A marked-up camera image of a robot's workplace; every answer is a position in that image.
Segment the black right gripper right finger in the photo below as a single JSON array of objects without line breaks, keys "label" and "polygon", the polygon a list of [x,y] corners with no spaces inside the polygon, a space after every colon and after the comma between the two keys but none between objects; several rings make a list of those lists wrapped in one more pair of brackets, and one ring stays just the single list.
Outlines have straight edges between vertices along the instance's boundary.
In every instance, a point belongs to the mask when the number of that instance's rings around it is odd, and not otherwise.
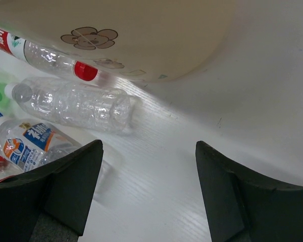
[{"label": "black right gripper right finger", "polygon": [[303,241],[303,187],[251,170],[203,141],[196,166],[212,241]]}]

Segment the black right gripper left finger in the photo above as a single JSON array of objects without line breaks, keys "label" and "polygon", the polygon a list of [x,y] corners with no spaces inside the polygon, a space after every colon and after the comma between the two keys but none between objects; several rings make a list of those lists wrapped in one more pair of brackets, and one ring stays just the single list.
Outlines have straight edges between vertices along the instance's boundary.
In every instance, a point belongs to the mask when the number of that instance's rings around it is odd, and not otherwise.
[{"label": "black right gripper left finger", "polygon": [[0,182],[0,241],[78,241],[102,159],[103,143],[94,140]]}]

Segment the blue orange label bottle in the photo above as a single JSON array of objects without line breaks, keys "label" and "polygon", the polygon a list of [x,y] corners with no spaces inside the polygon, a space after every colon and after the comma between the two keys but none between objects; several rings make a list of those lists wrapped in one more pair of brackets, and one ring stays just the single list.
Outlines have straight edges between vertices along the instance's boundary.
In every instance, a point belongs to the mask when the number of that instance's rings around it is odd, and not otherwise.
[{"label": "blue orange label bottle", "polygon": [[0,154],[9,163],[0,182],[63,158],[81,147],[54,126],[0,117]]}]

